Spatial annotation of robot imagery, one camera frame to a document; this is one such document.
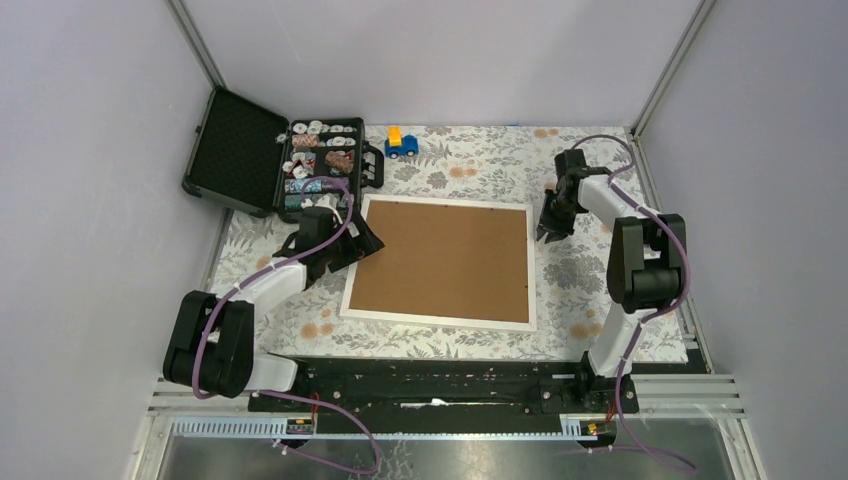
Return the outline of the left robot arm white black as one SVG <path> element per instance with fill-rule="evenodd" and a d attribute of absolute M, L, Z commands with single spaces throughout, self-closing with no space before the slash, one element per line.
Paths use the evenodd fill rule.
<path fill-rule="evenodd" d="M 222 295 L 194 290 L 182 299 L 163 360 L 162 375 L 206 399 L 266 394 L 288 411 L 309 401 L 298 363 L 254 347 L 258 319 L 336 272 L 377 253 L 384 242 L 355 209 L 305 208 L 298 228 L 272 261 Z"/>

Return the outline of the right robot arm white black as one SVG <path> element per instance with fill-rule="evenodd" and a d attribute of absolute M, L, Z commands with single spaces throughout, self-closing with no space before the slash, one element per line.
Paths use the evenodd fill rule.
<path fill-rule="evenodd" d="M 554 165 L 557 183 L 544 194 L 537 240 L 552 243 L 573 235 L 580 214 L 593 215 L 612 232 L 606 273 L 612 304 L 563 397 L 589 412 L 615 409 L 645 323 L 676 309 L 688 293 L 686 223 L 678 214 L 636 202 L 613 183 L 612 171 L 589 166 L 581 149 L 556 155 Z"/>

